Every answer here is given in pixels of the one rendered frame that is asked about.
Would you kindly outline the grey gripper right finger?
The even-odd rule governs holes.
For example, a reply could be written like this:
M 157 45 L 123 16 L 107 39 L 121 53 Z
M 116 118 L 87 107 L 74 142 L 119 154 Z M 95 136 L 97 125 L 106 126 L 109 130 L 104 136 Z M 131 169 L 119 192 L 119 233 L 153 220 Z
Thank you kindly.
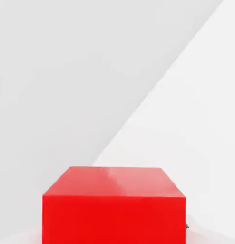
M 187 215 L 186 244 L 231 244 L 231 238 L 205 229 L 194 217 Z

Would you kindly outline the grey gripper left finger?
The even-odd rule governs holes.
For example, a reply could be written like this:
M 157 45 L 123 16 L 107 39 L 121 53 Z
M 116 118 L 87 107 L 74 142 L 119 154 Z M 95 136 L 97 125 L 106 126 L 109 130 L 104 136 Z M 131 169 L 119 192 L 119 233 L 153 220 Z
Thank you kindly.
M 42 244 L 42 228 L 37 226 L 25 233 L 24 244 Z

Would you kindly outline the small red cube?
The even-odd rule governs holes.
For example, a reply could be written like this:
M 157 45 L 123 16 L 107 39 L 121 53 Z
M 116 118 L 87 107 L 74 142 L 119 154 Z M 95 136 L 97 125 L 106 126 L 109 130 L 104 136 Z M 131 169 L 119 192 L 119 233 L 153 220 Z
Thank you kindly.
M 43 194 L 42 244 L 186 244 L 186 198 L 161 168 L 68 168 Z

